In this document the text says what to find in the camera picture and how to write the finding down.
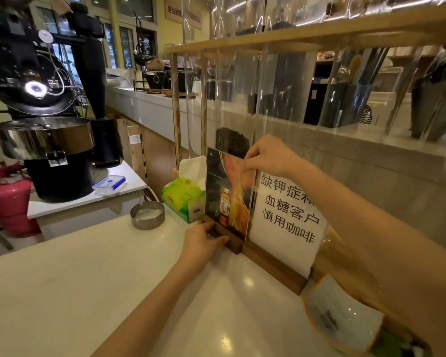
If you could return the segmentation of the person's left hand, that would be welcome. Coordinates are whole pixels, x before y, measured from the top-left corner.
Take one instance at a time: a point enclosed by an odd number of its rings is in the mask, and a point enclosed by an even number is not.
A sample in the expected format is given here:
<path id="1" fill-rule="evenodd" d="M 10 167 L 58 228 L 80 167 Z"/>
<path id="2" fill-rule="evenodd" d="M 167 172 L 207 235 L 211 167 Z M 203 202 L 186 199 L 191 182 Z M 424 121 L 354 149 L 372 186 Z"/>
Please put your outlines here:
<path id="1" fill-rule="evenodd" d="M 196 276 L 212 258 L 214 252 L 220 247 L 210 248 L 207 232 L 214 226 L 213 222 L 202 223 L 190 227 L 184 234 L 183 248 L 177 265 L 188 276 Z"/>

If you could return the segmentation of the small wooden sign base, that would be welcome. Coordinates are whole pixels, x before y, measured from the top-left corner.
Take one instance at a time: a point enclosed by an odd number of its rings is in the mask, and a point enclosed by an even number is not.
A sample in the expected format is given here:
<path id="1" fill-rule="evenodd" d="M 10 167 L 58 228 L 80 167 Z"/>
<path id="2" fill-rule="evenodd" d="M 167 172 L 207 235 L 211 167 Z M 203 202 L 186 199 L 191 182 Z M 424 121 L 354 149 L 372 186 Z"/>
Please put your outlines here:
<path id="1" fill-rule="evenodd" d="M 238 255 L 242 251 L 244 241 L 240 239 L 235 233 L 233 233 L 228 227 L 224 227 L 220 223 L 215 222 L 206 214 L 199 216 L 197 220 L 198 222 L 202 223 L 213 222 L 214 226 L 207 232 L 207 234 L 214 238 L 227 236 L 229 240 L 225 244 L 225 247 L 236 255 Z"/>

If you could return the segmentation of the dark acrylic drink advert sign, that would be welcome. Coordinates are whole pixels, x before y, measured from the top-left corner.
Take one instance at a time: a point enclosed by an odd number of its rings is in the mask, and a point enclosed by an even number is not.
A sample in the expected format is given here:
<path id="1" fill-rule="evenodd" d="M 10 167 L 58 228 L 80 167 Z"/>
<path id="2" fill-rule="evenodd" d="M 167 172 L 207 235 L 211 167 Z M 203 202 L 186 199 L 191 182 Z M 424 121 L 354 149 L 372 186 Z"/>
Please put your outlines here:
<path id="1" fill-rule="evenodd" d="M 205 214 L 245 241 L 256 171 L 244 170 L 243 163 L 237 156 L 207 148 Z"/>

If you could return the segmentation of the person's right forearm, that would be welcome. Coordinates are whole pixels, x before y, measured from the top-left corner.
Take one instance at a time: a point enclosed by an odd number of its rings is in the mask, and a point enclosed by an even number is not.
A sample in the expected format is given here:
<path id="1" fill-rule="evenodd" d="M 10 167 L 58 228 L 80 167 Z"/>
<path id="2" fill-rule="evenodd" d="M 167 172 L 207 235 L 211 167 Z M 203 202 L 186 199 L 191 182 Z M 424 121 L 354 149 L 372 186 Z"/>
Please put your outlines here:
<path id="1" fill-rule="evenodd" d="M 446 250 L 296 156 L 289 176 L 419 328 L 446 357 Z"/>

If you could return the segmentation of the person's left forearm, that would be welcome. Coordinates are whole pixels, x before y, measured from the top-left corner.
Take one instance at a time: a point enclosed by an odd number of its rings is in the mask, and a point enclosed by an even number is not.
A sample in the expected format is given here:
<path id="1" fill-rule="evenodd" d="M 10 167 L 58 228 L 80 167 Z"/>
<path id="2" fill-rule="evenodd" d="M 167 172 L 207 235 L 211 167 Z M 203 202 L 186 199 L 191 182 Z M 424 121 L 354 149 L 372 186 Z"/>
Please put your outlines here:
<path id="1" fill-rule="evenodd" d="M 184 289 L 211 255 L 181 255 L 144 300 L 90 357 L 146 357 L 165 327 Z"/>

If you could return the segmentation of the long wooden sign base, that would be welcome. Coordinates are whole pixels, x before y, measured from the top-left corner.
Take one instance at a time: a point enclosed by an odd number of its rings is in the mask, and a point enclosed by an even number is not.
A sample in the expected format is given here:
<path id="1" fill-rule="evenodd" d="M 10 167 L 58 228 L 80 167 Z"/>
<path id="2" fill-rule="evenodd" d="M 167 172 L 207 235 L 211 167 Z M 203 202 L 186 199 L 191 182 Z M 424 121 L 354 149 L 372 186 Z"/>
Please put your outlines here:
<path id="1" fill-rule="evenodd" d="M 300 295 L 307 285 L 307 277 L 302 276 L 251 240 L 242 244 L 242 253 L 297 295 Z"/>

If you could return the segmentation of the round metal ashtray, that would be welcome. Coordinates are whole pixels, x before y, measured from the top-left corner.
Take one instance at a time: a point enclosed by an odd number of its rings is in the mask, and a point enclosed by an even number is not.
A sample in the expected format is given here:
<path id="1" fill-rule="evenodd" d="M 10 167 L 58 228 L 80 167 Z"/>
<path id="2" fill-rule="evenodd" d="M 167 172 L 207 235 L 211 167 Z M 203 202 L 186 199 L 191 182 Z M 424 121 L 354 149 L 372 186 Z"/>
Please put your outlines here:
<path id="1" fill-rule="evenodd" d="M 131 222 L 139 230 L 151 230 L 162 225 L 166 219 L 165 207 L 158 201 L 145 201 L 130 210 Z"/>

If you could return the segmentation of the black machine box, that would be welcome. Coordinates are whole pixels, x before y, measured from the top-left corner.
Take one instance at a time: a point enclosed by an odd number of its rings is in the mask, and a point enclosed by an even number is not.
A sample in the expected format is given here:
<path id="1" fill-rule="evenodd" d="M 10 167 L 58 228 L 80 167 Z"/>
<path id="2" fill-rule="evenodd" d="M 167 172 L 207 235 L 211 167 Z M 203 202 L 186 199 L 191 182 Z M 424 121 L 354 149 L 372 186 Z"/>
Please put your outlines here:
<path id="1" fill-rule="evenodd" d="M 359 64 L 357 58 L 348 64 L 336 62 L 333 75 L 333 61 L 316 62 L 304 123 L 335 129 L 360 121 L 354 83 Z"/>

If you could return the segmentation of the leaning wooden boards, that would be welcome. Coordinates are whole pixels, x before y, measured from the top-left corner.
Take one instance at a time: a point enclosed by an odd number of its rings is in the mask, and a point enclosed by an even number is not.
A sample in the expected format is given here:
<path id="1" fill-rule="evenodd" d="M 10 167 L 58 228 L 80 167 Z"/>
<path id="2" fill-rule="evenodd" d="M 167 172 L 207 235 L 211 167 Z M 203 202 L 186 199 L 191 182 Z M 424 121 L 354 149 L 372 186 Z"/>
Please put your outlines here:
<path id="1" fill-rule="evenodd" d="M 147 182 L 141 126 L 125 118 L 117 119 L 116 124 L 123 160 L 143 181 Z"/>

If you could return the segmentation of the clear container with blue lid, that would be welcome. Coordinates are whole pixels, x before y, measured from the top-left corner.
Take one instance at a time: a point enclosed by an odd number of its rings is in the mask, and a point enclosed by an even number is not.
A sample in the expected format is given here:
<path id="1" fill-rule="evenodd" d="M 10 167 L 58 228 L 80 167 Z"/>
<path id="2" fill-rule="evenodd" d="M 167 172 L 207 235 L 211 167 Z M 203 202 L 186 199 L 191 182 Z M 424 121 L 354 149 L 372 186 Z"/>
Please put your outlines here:
<path id="1" fill-rule="evenodd" d="M 121 192 L 127 186 L 126 177 L 108 175 L 96 182 L 92 189 L 99 197 L 110 197 Z"/>

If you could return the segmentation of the white cabinet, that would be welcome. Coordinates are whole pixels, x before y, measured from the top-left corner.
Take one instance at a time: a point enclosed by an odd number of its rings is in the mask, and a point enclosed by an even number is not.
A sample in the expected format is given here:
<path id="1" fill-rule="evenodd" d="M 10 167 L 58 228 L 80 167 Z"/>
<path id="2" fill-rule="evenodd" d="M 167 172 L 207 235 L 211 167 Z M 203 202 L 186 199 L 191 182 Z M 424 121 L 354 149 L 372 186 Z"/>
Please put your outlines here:
<path id="1" fill-rule="evenodd" d="M 36 192 L 30 195 L 28 218 L 35 219 L 45 240 L 100 224 L 130 213 L 132 207 L 144 201 L 146 182 L 122 161 L 111 168 L 94 168 L 95 182 L 107 175 L 124 176 L 126 185 L 117 194 L 102 197 L 95 192 L 64 203 L 46 203 Z"/>

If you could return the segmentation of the brown teapot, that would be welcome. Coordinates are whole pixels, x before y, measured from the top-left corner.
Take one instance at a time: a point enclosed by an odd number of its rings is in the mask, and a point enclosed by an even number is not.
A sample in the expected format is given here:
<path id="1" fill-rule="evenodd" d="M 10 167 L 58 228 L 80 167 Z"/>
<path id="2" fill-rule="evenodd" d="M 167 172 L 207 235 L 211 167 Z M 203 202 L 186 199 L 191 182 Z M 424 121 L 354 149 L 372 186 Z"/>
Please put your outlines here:
<path id="1" fill-rule="evenodd" d="M 157 56 L 146 56 L 144 59 L 144 67 L 147 71 L 162 72 L 165 71 L 165 63 Z"/>

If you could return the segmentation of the wooden dispenser rack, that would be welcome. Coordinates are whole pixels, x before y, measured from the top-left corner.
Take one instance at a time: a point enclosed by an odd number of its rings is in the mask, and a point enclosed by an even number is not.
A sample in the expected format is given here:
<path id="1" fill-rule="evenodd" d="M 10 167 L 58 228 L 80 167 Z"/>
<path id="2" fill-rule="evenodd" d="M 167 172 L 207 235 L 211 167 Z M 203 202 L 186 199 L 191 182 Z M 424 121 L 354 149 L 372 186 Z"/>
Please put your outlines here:
<path id="1" fill-rule="evenodd" d="M 201 41 L 185 46 L 167 47 L 171 56 L 196 57 L 216 62 L 221 57 L 261 57 L 268 52 L 316 52 L 344 47 L 421 47 L 425 42 L 446 41 L 446 3 L 415 6 L 377 15 L 337 19 L 307 24 L 300 29 L 270 31 L 266 35 L 242 35 L 229 39 Z M 201 155 L 201 143 L 214 145 L 216 122 L 233 127 L 250 140 L 265 133 L 279 136 L 326 173 L 348 173 L 349 169 L 379 168 L 413 175 L 416 178 L 446 179 L 446 141 L 431 142 L 428 137 L 416 140 L 407 131 L 386 132 L 381 126 L 361 124 L 330 128 L 295 121 L 276 121 L 261 113 L 250 116 L 242 106 L 223 102 L 223 116 L 217 116 L 216 101 L 192 121 L 187 107 L 188 137 L 180 149 L 190 157 Z"/>

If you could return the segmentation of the black iron kettle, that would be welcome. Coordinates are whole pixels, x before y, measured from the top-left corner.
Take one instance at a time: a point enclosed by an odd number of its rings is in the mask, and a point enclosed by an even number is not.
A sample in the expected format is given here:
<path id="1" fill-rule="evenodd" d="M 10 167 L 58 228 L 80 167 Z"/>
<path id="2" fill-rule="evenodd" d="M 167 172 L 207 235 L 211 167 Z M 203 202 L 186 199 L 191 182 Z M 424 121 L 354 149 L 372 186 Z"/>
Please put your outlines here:
<path id="1" fill-rule="evenodd" d="M 136 65 L 145 66 L 145 61 L 153 56 L 152 48 L 147 39 L 139 39 L 136 48 L 133 51 Z"/>

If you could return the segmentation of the black chaff collector column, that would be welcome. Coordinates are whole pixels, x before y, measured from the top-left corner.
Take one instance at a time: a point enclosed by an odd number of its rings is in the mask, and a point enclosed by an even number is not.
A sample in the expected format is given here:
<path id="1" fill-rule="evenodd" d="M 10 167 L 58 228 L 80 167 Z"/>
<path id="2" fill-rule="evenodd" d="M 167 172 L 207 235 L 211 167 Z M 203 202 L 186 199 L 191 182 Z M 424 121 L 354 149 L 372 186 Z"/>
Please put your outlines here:
<path id="1" fill-rule="evenodd" d="M 75 67 L 83 85 L 84 93 L 94 113 L 90 120 L 95 141 L 93 149 L 96 167 L 111 167 L 120 163 L 117 131 L 113 119 L 105 114 L 106 61 L 102 39 L 103 25 L 91 17 L 88 8 L 79 2 L 69 4 L 71 11 L 66 14 L 70 28 L 81 43 L 71 45 Z"/>

